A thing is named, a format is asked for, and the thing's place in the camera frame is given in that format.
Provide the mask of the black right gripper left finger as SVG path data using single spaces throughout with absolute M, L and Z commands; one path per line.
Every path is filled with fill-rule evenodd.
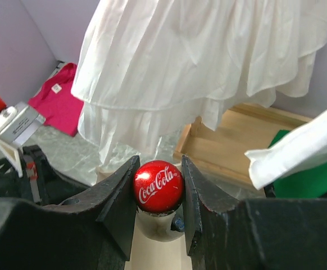
M 0 269 L 124 269 L 134 234 L 132 156 L 58 205 L 0 198 Z

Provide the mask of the large cola bottle red cap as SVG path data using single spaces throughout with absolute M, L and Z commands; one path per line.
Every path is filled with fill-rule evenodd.
M 142 234 L 159 242 L 183 236 L 184 179 L 177 166 L 163 160 L 143 164 L 135 173 L 133 193 Z

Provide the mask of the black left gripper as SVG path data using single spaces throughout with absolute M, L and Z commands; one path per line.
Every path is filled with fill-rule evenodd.
M 22 176 L 6 159 L 0 159 L 0 197 L 29 200 L 40 206 L 60 204 L 88 186 L 62 174 L 49 163 L 37 145 L 20 153 Z

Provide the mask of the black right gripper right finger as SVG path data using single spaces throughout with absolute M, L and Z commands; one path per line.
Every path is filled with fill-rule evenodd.
M 239 201 L 187 156 L 181 172 L 193 269 L 327 269 L 327 199 Z

